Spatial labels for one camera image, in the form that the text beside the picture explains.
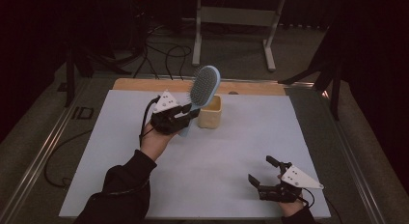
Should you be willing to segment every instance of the blue brush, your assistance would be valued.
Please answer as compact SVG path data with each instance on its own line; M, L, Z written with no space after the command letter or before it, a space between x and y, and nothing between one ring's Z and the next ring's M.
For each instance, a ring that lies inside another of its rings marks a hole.
M200 109L207 106L213 99L214 94L220 84L219 70L213 66L205 66L199 69L196 79L190 89L189 99L192 102L190 110ZM186 136L190 125L180 132L180 136Z

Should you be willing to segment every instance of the white table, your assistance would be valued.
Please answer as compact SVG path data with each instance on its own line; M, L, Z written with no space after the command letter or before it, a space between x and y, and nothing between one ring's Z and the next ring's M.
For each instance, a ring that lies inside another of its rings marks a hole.
M88 198L101 190L106 171L126 163L138 147L145 108L161 93L110 91L78 165L60 212L76 217ZM172 93L183 102L185 93ZM221 95L217 129L192 125L187 137L175 137L151 174L150 219L268 219L281 216L277 204L259 200L247 181L279 181L269 154L292 162L318 179L289 97ZM321 190L312 190L315 217L329 217Z

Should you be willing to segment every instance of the brush bristles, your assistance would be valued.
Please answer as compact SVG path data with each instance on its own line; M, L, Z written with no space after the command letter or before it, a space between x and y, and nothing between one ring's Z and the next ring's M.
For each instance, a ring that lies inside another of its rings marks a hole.
M217 73L212 68L203 67L199 69L190 90L189 98L192 104L199 107L207 104L216 84Z

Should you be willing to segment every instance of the yellow container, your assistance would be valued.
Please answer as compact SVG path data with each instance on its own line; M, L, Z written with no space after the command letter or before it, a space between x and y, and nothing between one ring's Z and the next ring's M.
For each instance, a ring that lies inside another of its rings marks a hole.
M214 129L220 125L222 117L222 98L214 96L208 106L201 109L198 117L198 126Z

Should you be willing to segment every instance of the hand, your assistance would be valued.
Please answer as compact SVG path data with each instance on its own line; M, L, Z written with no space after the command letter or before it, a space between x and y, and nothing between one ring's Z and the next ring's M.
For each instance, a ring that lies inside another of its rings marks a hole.
M144 134L146 135L142 138L141 152L153 161L156 161L165 151L169 141L171 141L177 132L170 135L159 133L153 129L153 126L149 122L145 125Z
M298 212L299 210L302 210L304 208L304 203L297 199L295 200L295 202L293 203L278 203L280 208L283 211L283 216L284 217L289 217L289 216L293 216L296 212Z

